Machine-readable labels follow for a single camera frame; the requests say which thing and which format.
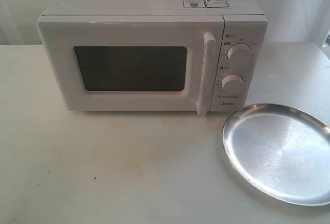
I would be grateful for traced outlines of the round stainless steel tray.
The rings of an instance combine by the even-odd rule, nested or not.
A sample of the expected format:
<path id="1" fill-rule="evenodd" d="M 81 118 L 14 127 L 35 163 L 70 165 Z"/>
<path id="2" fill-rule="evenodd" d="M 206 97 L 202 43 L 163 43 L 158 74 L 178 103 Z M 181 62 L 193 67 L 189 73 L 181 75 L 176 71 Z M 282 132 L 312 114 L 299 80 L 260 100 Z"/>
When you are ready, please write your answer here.
<path id="1" fill-rule="evenodd" d="M 227 160 L 264 194 L 302 206 L 329 204 L 329 126 L 288 106 L 257 104 L 222 129 Z"/>

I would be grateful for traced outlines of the dark object at right edge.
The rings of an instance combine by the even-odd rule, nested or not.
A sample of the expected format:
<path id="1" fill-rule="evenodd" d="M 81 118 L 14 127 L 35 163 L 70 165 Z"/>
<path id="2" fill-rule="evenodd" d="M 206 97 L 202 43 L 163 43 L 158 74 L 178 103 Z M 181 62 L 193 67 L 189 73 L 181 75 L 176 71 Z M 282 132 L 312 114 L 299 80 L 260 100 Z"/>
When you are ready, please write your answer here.
<path id="1" fill-rule="evenodd" d="M 326 40 L 325 40 L 325 44 L 330 46 L 330 34 L 327 35 Z"/>

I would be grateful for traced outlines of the white microwave door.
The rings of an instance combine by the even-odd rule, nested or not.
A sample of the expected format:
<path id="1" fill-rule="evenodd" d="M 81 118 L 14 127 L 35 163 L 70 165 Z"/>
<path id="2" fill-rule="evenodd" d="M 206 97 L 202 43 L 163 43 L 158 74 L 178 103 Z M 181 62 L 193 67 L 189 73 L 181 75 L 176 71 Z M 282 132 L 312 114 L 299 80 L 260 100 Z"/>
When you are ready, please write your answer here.
<path id="1" fill-rule="evenodd" d="M 44 15 L 37 29 L 72 111 L 192 111 L 211 100 L 221 15 Z"/>

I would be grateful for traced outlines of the white microwave oven body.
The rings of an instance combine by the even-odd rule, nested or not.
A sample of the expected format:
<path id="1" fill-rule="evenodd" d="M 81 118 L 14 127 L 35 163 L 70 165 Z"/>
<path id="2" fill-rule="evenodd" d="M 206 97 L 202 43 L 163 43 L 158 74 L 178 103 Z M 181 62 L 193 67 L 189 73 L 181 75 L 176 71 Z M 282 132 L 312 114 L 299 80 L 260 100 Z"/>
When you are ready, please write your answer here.
<path id="1" fill-rule="evenodd" d="M 224 31 L 213 87 L 211 108 L 208 112 L 233 112 L 244 107 L 253 76 L 256 60 L 267 28 L 266 17 L 255 4 L 236 8 L 184 8 L 183 0 L 115 0 L 114 2 L 78 2 L 70 9 L 66 1 L 56 2 L 42 15 L 81 16 L 180 16 L 221 15 Z M 230 64 L 227 52 L 235 44 L 247 44 L 253 54 L 252 61 L 244 66 Z M 230 74 L 242 77 L 244 90 L 240 93 L 223 91 L 222 79 Z"/>

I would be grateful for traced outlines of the upper white control knob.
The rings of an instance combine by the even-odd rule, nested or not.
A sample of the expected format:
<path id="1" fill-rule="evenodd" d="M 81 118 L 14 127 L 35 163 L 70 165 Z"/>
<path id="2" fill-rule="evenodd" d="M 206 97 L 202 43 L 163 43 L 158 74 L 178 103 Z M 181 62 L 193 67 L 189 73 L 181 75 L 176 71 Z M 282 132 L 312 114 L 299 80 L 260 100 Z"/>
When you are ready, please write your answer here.
<path id="1" fill-rule="evenodd" d="M 230 47 L 227 52 L 227 58 L 232 65 L 244 66 L 252 61 L 253 54 L 247 44 L 238 43 Z"/>

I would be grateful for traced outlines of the blue white label sticker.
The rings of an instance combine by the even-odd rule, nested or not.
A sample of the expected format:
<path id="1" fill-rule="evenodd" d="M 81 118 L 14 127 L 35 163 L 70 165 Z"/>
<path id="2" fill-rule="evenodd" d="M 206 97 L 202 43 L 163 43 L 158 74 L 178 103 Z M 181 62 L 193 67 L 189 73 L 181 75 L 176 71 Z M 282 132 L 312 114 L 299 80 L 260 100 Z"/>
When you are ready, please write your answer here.
<path id="1" fill-rule="evenodd" d="M 227 0 L 183 0 L 184 8 L 229 8 Z"/>

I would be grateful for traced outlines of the lower white control knob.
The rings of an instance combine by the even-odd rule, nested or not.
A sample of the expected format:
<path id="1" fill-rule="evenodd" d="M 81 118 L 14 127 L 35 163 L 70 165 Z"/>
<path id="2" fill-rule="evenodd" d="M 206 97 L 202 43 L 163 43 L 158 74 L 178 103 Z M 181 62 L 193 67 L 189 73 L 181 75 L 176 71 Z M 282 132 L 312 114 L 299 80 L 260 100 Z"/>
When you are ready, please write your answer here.
<path id="1" fill-rule="evenodd" d="M 244 83 L 241 76 L 230 74 L 222 79 L 221 86 L 224 92 L 237 94 L 244 90 Z"/>

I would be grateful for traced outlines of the white control knob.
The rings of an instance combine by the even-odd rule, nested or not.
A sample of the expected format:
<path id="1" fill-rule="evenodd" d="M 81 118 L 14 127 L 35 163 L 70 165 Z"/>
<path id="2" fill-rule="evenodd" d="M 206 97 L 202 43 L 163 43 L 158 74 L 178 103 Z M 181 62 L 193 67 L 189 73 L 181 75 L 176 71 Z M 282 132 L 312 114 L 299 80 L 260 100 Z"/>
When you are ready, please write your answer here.
<path id="1" fill-rule="evenodd" d="M 252 61 L 253 54 L 247 44 L 238 43 L 230 47 L 227 52 L 227 58 L 232 65 L 244 66 Z"/>
<path id="2" fill-rule="evenodd" d="M 244 90 L 244 83 L 241 76 L 230 74 L 222 79 L 221 86 L 224 92 L 237 94 Z"/>

